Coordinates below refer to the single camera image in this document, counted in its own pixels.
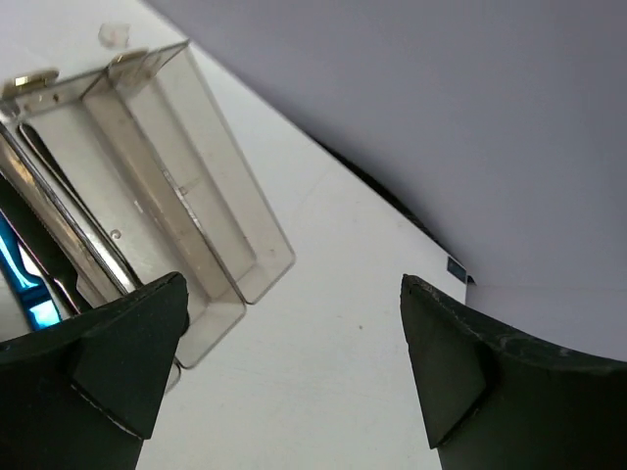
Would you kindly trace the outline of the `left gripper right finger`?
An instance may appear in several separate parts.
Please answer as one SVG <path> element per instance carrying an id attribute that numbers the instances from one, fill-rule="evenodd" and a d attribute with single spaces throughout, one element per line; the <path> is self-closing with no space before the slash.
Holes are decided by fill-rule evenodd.
<path id="1" fill-rule="evenodd" d="M 626 365 L 541 340 L 415 275 L 401 317 L 429 446 L 445 469 L 622 469 Z"/>

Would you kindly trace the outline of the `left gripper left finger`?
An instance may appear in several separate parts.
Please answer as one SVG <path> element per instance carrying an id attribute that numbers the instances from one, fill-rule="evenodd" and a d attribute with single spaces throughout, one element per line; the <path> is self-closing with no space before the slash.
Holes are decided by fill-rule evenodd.
<path id="1" fill-rule="evenodd" d="M 1 345 L 4 469 L 133 469 L 188 324 L 178 272 Z"/>

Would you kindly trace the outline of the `blue knife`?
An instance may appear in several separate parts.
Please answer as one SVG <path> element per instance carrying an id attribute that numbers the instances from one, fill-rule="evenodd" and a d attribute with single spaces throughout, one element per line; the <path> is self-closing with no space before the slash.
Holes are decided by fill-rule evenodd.
<path id="1" fill-rule="evenodd" d="M 1 339 L 21 336 L 61 322 L 43 277 L 14 229 L 1 216 Z"/>

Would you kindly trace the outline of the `black spoon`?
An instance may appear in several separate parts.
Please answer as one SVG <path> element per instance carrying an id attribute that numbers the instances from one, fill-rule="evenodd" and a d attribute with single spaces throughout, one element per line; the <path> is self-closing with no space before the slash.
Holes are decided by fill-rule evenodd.
<path id="1" fill-rule="evenodd" d="M 110 240 L 109 234 L 102 227 L 92 211 L 84 203 L 83 199 L 72 185 L 72 182 L 69 180 L 68 176 L 63 171 L 62 167 L 59 165 L 35 128 L 30 124 L 23 122 L 18 125 L 17 131 L 33 154 L 47 167 L 48 171 L 64 187 L 64 191 L 73 200 L 74 204 L 78 206 L 82 214 L 87 219 L 88 224 L 97 234 L 98 240 L 102 243 L 105 250 L 110 255 L 110 258 L 113 259 L 115 264 L 121 269 L 123 277 L 127 280 L 128 284 L 133 289 L 142 287 L 142 281 L 130 267 L 120 249 Z"/>

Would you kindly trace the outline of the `black knife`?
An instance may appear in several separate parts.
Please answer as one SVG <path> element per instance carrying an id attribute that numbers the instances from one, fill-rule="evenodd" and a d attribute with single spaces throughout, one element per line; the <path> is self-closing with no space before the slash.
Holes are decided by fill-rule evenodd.
<path id="1" fill-rule="evenodd" d="M 1 213 L 39 268 L 43 278 L 70 314 L 92 308 L 77 290 L 77 272 L 32 208 L 12 184 L 1 176 Z"/>

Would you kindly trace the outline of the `clear compartment organizer tray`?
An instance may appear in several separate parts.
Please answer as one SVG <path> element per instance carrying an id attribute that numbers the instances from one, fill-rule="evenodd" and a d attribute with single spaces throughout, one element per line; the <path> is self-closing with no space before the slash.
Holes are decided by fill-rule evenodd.
<path id="1" fill-rule="evenodd" d="M 1 85 L 1 176 L 74 266 L 92 307 L 133 289 L 64 187 L 17 131 L 38 132 L 143 286 L 176 271 L 188 324 L 169 374 L 196 366 L 292 267 L 294 251 L 187 43 L 70 77 Z"/>

